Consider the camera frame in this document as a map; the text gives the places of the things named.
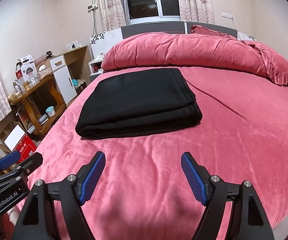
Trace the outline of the black embroidered pants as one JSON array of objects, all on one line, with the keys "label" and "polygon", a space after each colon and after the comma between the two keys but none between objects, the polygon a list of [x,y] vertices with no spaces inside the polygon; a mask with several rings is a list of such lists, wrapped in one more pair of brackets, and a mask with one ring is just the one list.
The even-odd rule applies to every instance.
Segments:
[{"label": "black embroidered pants", "polygon": [[200,124],[196,96],[177,68],[109,77],[85,101],[76,133],[86,139],[139,137]]}]

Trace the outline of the red cardboard box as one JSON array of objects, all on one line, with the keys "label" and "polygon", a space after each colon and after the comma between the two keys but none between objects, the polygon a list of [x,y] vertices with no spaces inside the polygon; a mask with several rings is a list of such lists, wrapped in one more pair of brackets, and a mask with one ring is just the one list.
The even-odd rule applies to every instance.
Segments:
[{"label": "red cardboard box", "polygon": [[30,157],[37,148],[19,122],[9,123],[0,133],[0,141],[2,151],[6,153],[19,151],[20,159],[17,161],[18,163]]}]

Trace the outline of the teal lidded container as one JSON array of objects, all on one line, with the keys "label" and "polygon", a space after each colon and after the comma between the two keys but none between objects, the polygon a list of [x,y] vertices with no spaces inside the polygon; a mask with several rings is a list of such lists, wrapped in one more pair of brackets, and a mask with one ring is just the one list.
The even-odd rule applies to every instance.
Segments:
[{"label": "teal lidded container", "polygon": [[55,116],[56,112],[55,112],[55,107],[54,106],[50,106],[46,109],[46,114],[48,115],[48,117],[53,117]]}]

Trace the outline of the wooden side table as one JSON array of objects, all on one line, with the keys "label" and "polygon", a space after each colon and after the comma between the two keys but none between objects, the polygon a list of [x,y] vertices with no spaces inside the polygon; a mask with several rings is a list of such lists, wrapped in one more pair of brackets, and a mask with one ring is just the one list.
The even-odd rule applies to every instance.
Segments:
[{"label": "wooden side table", "polygon": [[[35,126],[35,131],[32,133],[34,139],[44,138],[66,110],[64,98],[60,92],[56,90],[53,75],[46,76],[34,87],[12,100],[10,105],[15,110],[20,109],[20,107],[26,110],[29,121]],[[55,115],[51,116],[45,124],[40,123],[39,118],[44,115],[46,109],[51,106],[55,109]]]}]

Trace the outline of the white red product box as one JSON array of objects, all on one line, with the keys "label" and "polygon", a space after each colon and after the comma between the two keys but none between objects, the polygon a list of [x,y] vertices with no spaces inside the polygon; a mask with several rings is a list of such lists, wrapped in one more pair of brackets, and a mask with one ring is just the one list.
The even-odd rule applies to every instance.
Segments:
[{"label": "white red product box", "polygon": [[37,77],[37,70],[32,55],[24,56],[18,59],[15,69],[16,79],[21,86],[32,77]]}]

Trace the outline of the white wooden cabinet desk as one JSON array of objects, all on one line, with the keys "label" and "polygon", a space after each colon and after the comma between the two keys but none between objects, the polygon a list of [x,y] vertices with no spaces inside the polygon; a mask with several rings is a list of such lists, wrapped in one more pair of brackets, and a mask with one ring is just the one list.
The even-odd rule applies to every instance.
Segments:
[{"label": "white wooden cabinet desk", "polygon": [[86,86],[90,84],[90,61],[87,46],[75,48],[47,60],[66,105],[77,96],[73,79],[84,81]]}]

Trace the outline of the pink ruffled pillow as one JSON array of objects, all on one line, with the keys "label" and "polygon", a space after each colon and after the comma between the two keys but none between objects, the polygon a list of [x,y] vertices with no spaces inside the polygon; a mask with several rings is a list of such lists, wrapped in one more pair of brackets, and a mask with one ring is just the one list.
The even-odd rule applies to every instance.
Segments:
[{"label": "pink ruffled pillow", "polygon": [[288,60],[273,48],[253,40],[238,40],[199,24],[191,27],[191,33],[208,36],[201,39],[206,45],[198,55],[202,66],[248,72],[288,86]]}]

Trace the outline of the pink rolled duvet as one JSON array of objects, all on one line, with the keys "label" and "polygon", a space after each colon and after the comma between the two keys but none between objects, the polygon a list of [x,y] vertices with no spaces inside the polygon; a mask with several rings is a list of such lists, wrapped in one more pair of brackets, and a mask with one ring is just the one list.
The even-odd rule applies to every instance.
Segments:
[{"label": "pink rolled duvet", "polygon": [[232,36],[138,34],[115,44],[101,64],[106,72],[160,66],[221,68],[268,77],[256,51]]}]

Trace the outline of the white grey nightstand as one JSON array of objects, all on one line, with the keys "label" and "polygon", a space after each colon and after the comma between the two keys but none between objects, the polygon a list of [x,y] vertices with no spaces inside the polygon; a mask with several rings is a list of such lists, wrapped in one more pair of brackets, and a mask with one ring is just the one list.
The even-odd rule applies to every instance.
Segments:
[{"label": "white grey nightstand", "polygon": [[90,82],[104,72],[101,64],[105,54],[117,43],[123,40],[122,29],[114,29],[90,37],[90,48],[93,59],[88,63],[90,68]]}]

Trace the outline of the grey bed headboard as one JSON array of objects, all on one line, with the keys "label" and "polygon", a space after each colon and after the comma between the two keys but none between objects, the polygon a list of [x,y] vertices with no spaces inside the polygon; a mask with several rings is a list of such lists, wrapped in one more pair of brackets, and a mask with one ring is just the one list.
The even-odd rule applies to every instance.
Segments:
[{"label": "grey bed headboard", "polygon": [[123,38],[128,38],[133,35],[163,32],[168,34],[190,34],[191,27],[193,25],[202,25],[208,29],[220,31],[222,33],[229,34],[235,38],[238,38],[238,31],[236,29],[223,27],[215,24],[200,23],[200,22],[184,22],[184,21],[162,21],[162,22],[149,22],[132,24],[121,27]]}]

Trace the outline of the right patterned window curtain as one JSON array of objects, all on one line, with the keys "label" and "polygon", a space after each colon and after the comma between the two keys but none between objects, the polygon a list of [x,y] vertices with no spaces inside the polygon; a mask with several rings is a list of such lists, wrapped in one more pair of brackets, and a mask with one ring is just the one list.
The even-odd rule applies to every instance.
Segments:
[{"label": "right patterned window curtain", "polygon": [[180,20],[214,24],[212,0],[179,0]]}]

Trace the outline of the patterned window curtain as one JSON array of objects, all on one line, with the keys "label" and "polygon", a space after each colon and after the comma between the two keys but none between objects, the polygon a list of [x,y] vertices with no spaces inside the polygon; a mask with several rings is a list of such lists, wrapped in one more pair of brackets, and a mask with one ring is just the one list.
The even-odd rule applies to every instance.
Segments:
[{"label": "patterned window curtain", "polygon": [[214,24],[212,0],[179,0],[180,20]]},{"label": "patterned window curtain", "polygon": [[103,31],[114,30],[126,25],[122,0],[98,0]]}]

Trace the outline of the left patterned window curtain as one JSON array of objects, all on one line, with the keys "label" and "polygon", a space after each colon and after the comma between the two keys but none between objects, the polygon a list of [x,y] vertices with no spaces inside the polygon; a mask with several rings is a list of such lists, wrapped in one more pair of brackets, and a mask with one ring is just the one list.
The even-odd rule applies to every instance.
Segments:
[{"label": "left patterned window curtain", "polygon": [[98,0],[103,31],[114,30],[126,25],[122,0]]}]

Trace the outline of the dark window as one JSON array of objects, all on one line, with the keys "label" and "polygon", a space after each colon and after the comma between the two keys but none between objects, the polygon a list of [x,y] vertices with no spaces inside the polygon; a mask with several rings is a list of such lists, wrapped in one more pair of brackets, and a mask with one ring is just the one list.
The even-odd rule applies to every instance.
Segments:
[{"label": "dark window", "polygon": [[121,0],[127,25],[179,21],[179,0]]}]

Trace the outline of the white wall socket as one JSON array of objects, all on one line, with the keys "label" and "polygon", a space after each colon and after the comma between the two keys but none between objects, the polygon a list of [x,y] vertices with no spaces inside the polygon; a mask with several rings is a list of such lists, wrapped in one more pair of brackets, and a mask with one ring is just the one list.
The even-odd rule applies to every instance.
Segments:
[{"label": "white wall socket", "polygon": [[222,12],[222,17],[223,18],[228,18],[230,20],[234,20],[233,15],[229,14],[229,13],[226,13],[226,12]]}]

